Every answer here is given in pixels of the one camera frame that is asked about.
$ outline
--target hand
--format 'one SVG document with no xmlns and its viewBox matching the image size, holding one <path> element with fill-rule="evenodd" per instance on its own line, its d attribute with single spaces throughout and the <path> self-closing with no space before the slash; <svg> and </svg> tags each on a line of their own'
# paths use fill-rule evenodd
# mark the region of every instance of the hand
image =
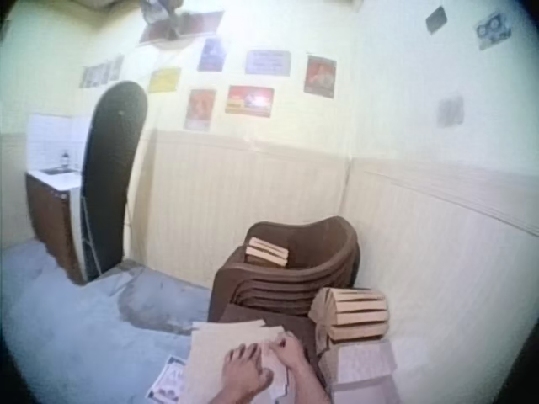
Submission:
<svg viewBox="0 0 539 404">
<path fill-rule="evenodd" d="M 273 372 L 262 368 L 262 349 L 256 343 L 240 345 L 225 357 L 222 369 L 223 392 L 230 402 L 247 403 L 273 381 Z"/>
<path fill-rule="evenodd" d="M 282 364 L 292 371 L 309 365 L 303 352 L 302 343 L 290 331 L 279 334 L 274 342 L 269 343 L 269 348 L 275 352 Z"/>
</svg>

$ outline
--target bottle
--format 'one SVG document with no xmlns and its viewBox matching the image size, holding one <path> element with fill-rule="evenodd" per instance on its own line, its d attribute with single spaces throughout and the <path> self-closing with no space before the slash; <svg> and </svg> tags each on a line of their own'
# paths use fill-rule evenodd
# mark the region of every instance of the bottle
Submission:
<svg viewBox="0 0 539 404">
<path fill-rule="evenodd" d="M 69 168 L 69 154 L 67 153 L 67 150 L 64 150 L 61 154 L 61 167 Z"/>
</svg>

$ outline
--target stacked cardboard pieces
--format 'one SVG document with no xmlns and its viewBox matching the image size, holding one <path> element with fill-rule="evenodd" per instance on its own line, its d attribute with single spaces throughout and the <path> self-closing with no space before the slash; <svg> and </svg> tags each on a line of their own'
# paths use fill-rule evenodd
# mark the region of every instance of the stacked cardboard pieces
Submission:
<svg viewBox="0 0 539 404">
<path fill-rule="evenodd" d="M 222 388 L 222 367 L 225 355 L 240 344 L 273 341 L 282 327 L 266 327 L 264 320 L 237 323 L 205 323 L 193 325 L 191 352 L 184 369 L 184 389 L 179 403 L 207 404 Z M 262 366 L 274 373 L 271 386 L 258 394 L 253 404 L 291 402 L 292 376 L 273 352 L 263 349 Z"/>
<path fill-rule="evenodd" d="M 309 317 L 317 324 L 318 365 L 334 403 L 399 402 L 391 344 L 381 339 L 389 328 L 383 294 L 323 288 Z"/>
<path fill-rule="evenodd" d="M 245 262 L 263 267 L 285 268 L 288 263 L 288 250 L 251 237 L 245 248 Z"/>
</svg>

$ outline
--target brown cabinet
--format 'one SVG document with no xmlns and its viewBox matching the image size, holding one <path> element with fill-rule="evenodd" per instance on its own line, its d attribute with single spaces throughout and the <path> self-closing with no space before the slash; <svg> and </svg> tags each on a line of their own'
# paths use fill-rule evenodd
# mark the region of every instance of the brown cabinet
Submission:
<svg viewBox="0 0 539 404">
<path fill-rule="evenodd" d="M 67 276 L 76 284 L 84 284 L 73 245 L 69 191 L 58 191 L 26 174 L 26 192 L 35 235 Z"/>
</svg>

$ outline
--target concrete floor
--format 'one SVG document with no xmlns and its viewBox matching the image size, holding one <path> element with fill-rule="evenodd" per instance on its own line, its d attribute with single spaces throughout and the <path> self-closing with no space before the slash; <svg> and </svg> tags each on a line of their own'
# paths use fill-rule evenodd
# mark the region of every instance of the concrete floor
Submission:
<svg viewBox="0 0 539 404">
<path fill-rule="evenodd" d="M 42 404 L 148 402 L 167 357 L 189 356 L 185 329 L 205 320 L 209 299 L 132 265 L 76 286 L 37 241 L 2 252 L 3 339 Z"/>
</svg>

